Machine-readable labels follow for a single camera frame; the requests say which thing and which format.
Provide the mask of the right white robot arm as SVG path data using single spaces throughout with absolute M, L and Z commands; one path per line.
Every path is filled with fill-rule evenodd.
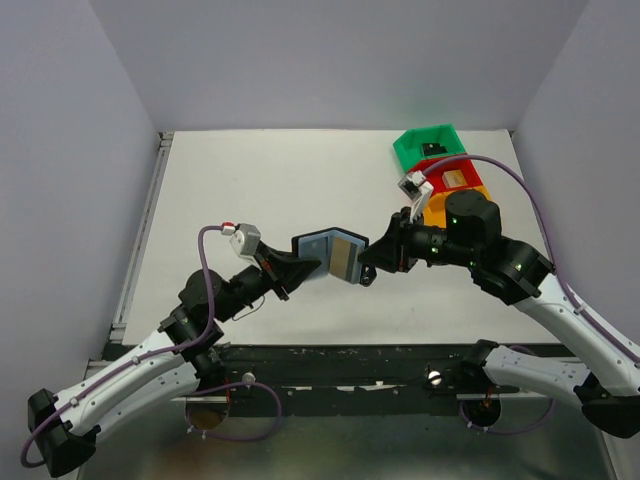
M 526 242 L 503 235 L 498 205 L 475 190 L 445 201 L 443 228 L 392 215 L 384 235 L 359 256 L 389 273 L 417 261 L 459 266 L 483 292 L 529 316 L 578 358 L 554 361 L 480 340 L 444 384 L 477 393 L 515 387 L 578 407 L 600 430 L 631 438 L 639 432 L 639 351 L 593 309 L 563 288 L 555 266 Z

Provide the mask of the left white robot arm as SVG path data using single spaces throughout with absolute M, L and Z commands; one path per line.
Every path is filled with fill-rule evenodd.
M 224 376 L 212 347 L 218 325 L 268 292 L 281 300 L 322 265 L 318 257 L 282 252 L 258 242 L 240 247 L 249 265 L 228 280 L 203 264 L 179 293 L 179 304 L 137 346 L 93 376 L 59 392 L 41 389 L 27 402 L 30 436 L 20 461 L 53 478 L 89 460 L 101 435 L 162 400 L 191 394 L 204 380 Z

